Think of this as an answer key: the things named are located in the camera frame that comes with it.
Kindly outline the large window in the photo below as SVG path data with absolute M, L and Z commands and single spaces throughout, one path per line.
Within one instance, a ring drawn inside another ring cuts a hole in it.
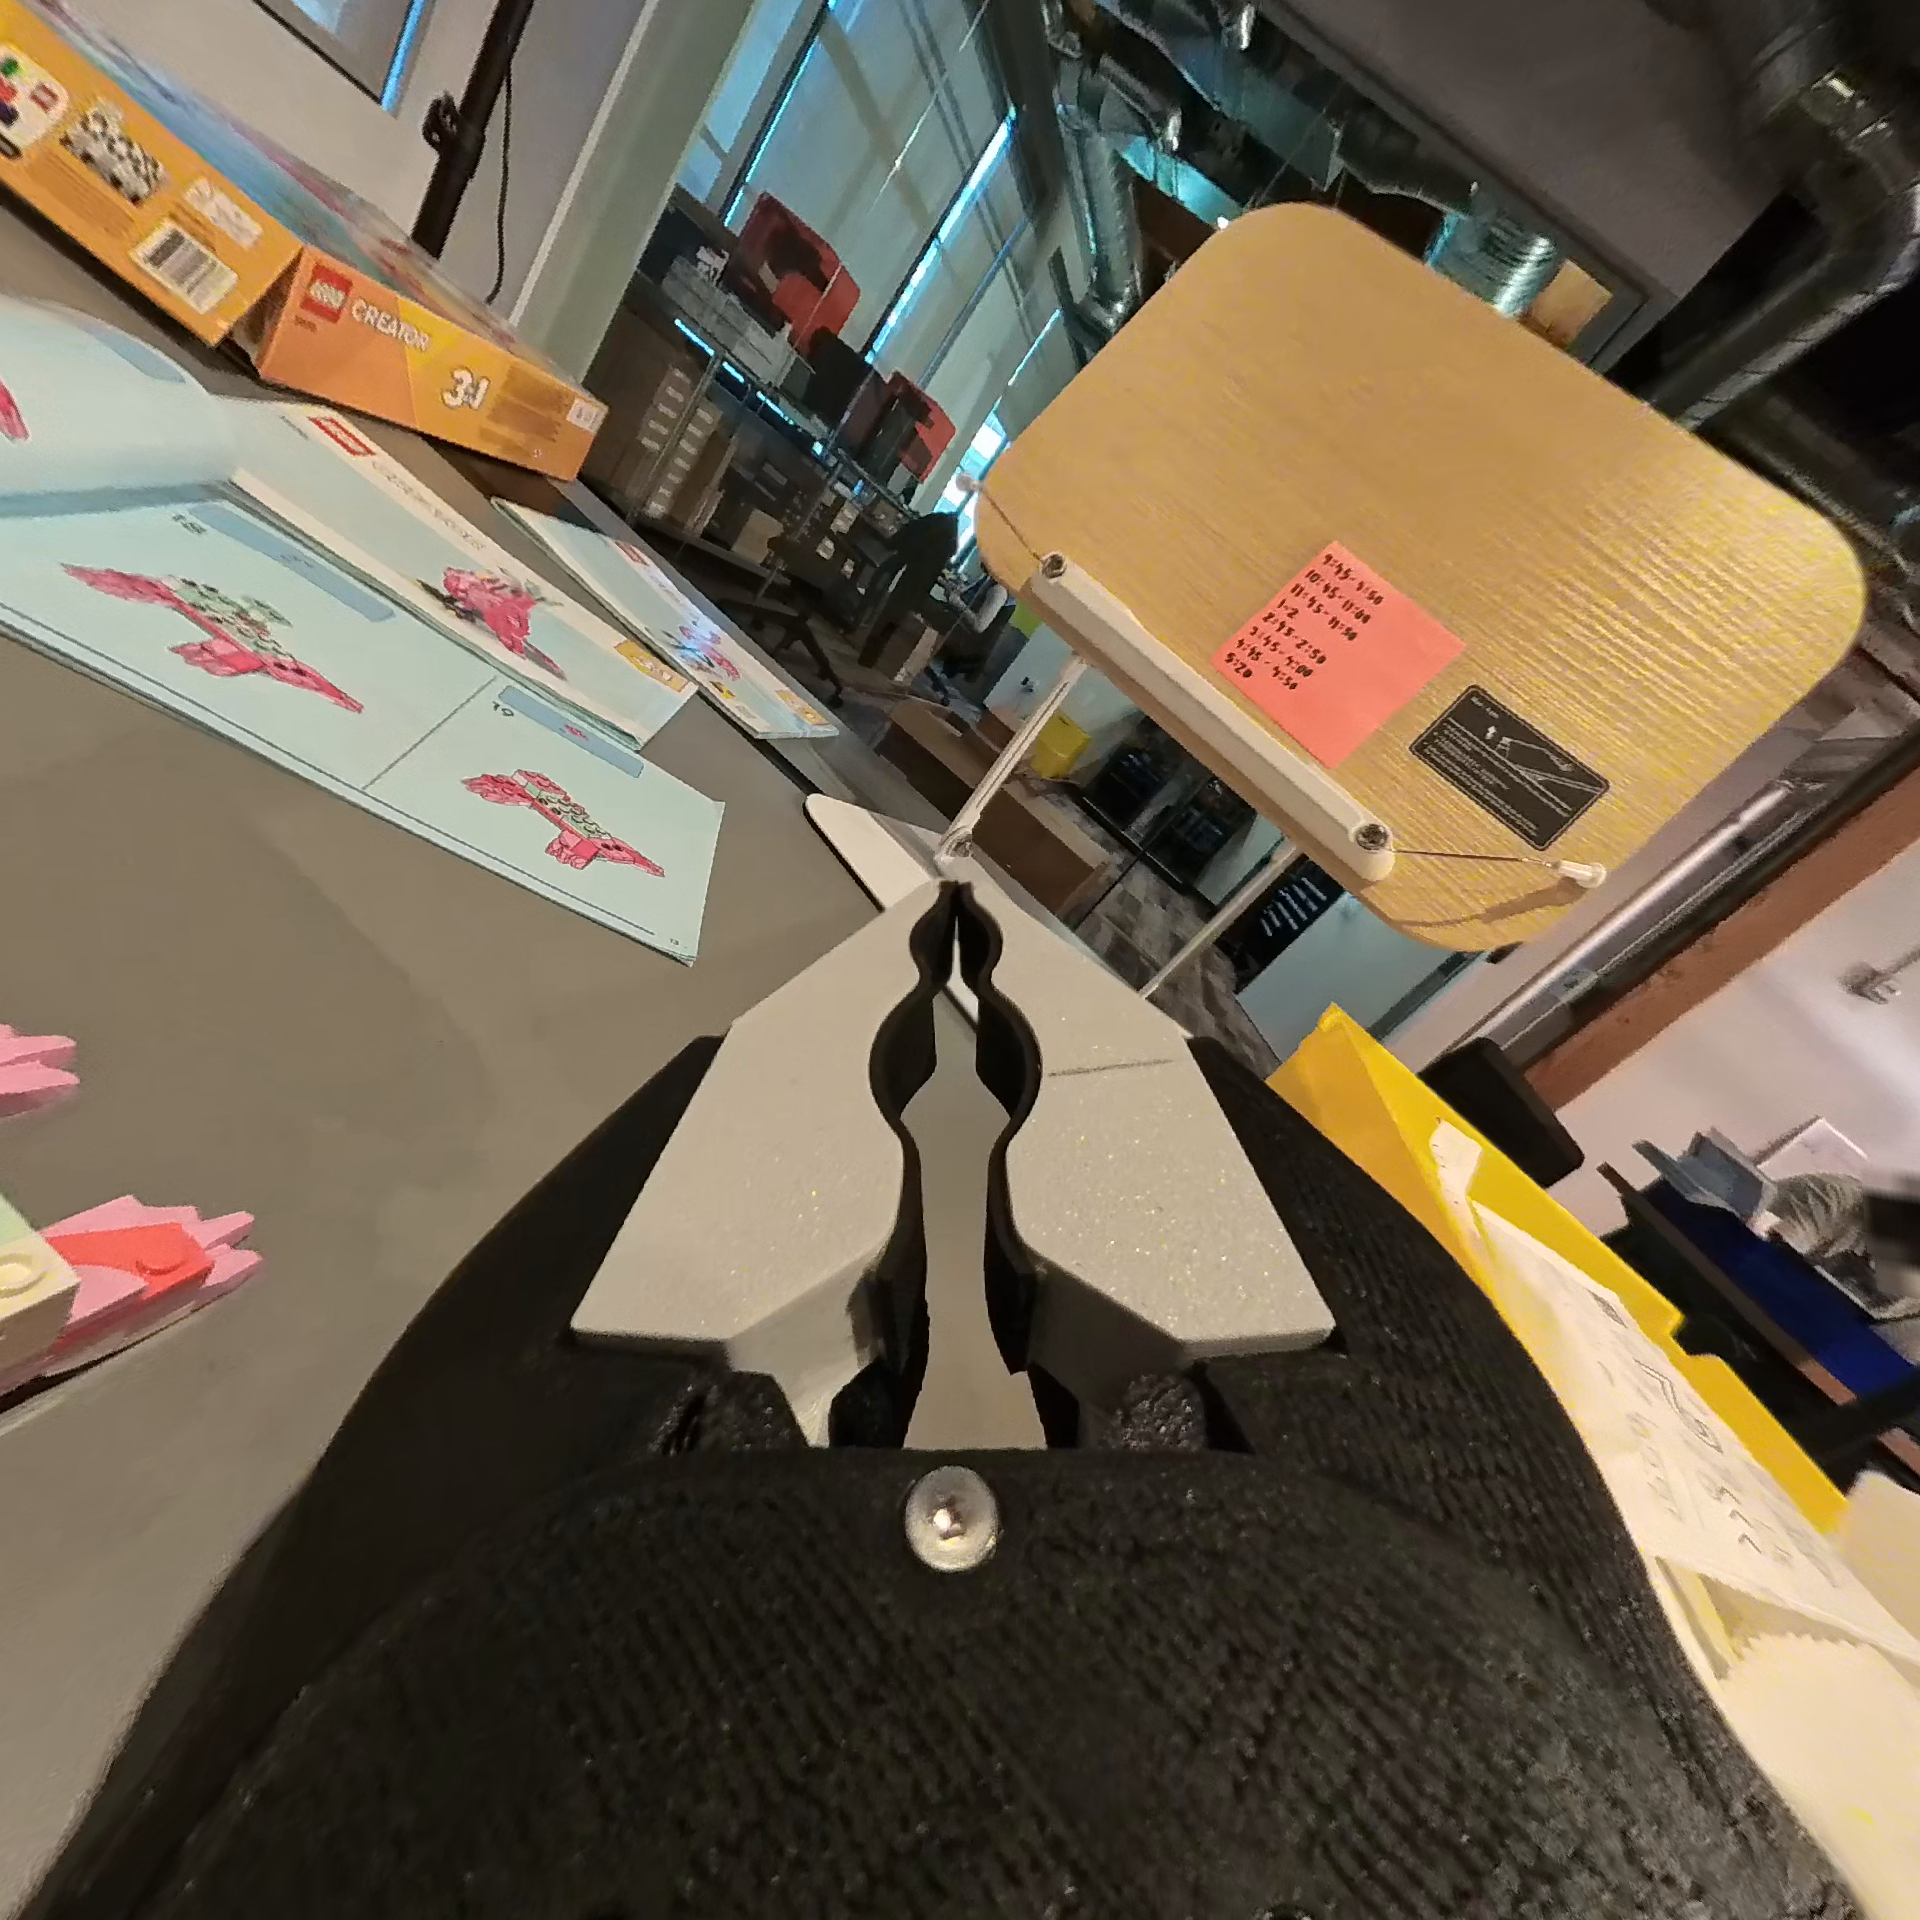
M 394 110 L 435 5 L 274 5 L 274 13 L 332 70 Z

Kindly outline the black ceiling duct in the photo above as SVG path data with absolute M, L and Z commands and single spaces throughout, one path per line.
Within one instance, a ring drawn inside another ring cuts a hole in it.
M 1915 85 L 1880 57 L 1864 5 L 1660 5 L 1731 70 L 1741 130 L 1813 220 L 1813 247 L 1650 387 L 1704 428 L 1915 276 Z

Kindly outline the grey desk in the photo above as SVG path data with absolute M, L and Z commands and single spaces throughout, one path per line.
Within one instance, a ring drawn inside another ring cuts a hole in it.
M 250 1213 L 231 1299 L 3 1410 L 3 1916 L 402 1329 L 671 1053 L 871 917 L 811 792 L 938 815 L 854 733 L 655 762 L 726 803 L 691 968 L 3 641 L 3 1023 L 80 1087 L 3 1194 Z

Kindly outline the pink brick model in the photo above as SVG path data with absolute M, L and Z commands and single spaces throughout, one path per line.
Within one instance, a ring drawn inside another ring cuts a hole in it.
M 250 1213 L 136 1194 L 36 1226 L 3 1203 L 3 1397 L 49 1388 L 239 1289 L 259 1267 Z

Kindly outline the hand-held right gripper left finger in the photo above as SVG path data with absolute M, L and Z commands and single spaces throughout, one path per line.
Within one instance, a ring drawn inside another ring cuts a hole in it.
M 931 1316 L 920 1153 L 957 889 L 931 882 L 738 1015 L 574 1340 L 772 1378 L 814 1447 L 902 1447 Z

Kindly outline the silver ventilation duct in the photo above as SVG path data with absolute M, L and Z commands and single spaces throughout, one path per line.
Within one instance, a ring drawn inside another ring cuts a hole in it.
M 1380 103 L 1283 35 L 1261 5 L 1037 5 L 1091 316 L 1115 329 L 1160 286 L 1138 189 L 1201 229 L 1281 198 L 1434 220 L 1428 268 L 1522 316 L 1568 253 Z

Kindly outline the red storage box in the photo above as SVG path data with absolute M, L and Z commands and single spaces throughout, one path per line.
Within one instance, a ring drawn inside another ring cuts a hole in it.
M 874 428 L 878 464 L 924 483 L 953 443 L 945 411 L 904 374 L 886 380 L 882 420 Z
M 860 307 L 860 281 L 839 253 L 772 194 L 753 197 L 735 234 L 731 281 L 759 324 L 782 332 L 805 363 L 819 343 L 846 332 Z

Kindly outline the wooden panel desk lamp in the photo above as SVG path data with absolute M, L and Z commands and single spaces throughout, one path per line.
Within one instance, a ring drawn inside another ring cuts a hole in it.
M 1461 641 L 1332 772 L 1212 676 L 1328 542 Z M 1119 326 L 979 481 L 977 546 L 1065 662 L 938 841 L 805 803 L 878 910 L 977 879 L 990 803 L 1097 672 L 1379 924 L 1460 953 L 1537 942 L 1864 621 L 1829 520 L 1307 203 L 1225 225 Z M 1410 757 L 1468 685 L 1609 781 L 1546 854 Z

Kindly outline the papers in yellow bin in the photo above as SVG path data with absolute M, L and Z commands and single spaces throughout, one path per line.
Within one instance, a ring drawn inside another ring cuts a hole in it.
M 1915 1669 L 1915 1641 L 1808 1527 L 1780 1482 L 1640 1329 L 1614 1289 L 1472 1198 L 1481 1148 L 1428 1137 L 1436 1192 L 1594 1456 L 1642 1559 L 1713 1596 L 1804 1619 Z

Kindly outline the yellow plastic bin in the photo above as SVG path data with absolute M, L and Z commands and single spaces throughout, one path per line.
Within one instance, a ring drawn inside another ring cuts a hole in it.
M 1380 1189 L 1386 1189 L 1453 1255 L 1453 1262 L 1460 1262 L 1460 1267 L 1493 1303 L 1493 1286 L 1472 1275 L 1461 1246 L 1466 1238 L 1448 1223 L 1436 1192 L 1434 1153 L 1428 1148 L 1428 1137 L 1440 1121 L 1448 1121 L 1468 1135 L 1468 1141 L 1481 1148 L 1481 1164 L 1468 1189 L 1472 1198 L 1519 1226 L 1535 1240 L 1546 1246 L 1546 1250 L 1568 1259 L 1582 1278 L 1614 1289 L 1614 1296 L 1618 1296 L 1654 1349 L 1737 1434 L 1751 1456 L 1780 1482 L 1808 1527 L 1816 1536 L 1837 1531 L 1848 1496 L 1837 1494 L 1837 1486 L 1720 1359 L 1687 1354 L 1680 1349 L 1680 1312 L 1653 1284 L 1634 1278 L 1568 1210 L 1560 1210 L 1560 1203 L 1537 1189 L 1513 1160 L 1504 1160 L 1468 1124 L 1442 1107 L 1400 1063 L 1383 1053 L 1383 1044 L 1371 1041 L 1371 1034 L 1366 1034 L 1366 1028 L 1358 1028 L 1349 1015 L 1338 1010 L 1326 1014 L 1309 1038 L 1283 1063 L 1283 1067 L 1276 1067 L 1271 1087 L 1283 1094 L 1283 1101 L 1326 1141 L 1350 1156 Z

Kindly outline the pink sticky note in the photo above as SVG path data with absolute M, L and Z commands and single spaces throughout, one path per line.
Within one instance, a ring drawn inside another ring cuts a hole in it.
M 1328 542 L 1212 652 L 1212 676 L 1332 772 L 1460 656 L 1453 631 Z

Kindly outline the orange toy brick box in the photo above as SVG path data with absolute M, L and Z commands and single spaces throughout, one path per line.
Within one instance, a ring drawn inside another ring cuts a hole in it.
M 65 5 L 3 5 L 3 194 L 274 389 L 560 483 L 604 428 L 380 205 Z

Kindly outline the black warning label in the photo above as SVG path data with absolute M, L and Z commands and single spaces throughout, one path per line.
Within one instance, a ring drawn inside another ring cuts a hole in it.
M 1484 685 L 1461 689 L 1415 742 L 1410 757 L 1532 854 L 1554 850 L 1609 781 Z

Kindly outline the black tripod stand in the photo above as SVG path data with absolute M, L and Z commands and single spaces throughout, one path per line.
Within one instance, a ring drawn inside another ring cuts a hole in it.
M 463 90 L 437 95 L 420 122 L 420 137 L 435 154 L 435 171 L 424 183 L 412 242 L 428 257 L 445 257 L 452 220 L 477 176 L 494 110 L 505 95 L 518 44 L 534 13 L 534 5 L 494 5 L 485 30 L 477 44 Z

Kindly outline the open light blue instruction booklet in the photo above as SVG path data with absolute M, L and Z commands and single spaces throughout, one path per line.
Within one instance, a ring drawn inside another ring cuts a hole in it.
M 255 511 L 214 398 L 3 296 L 3 631 L 691 963 L 721 803 Z

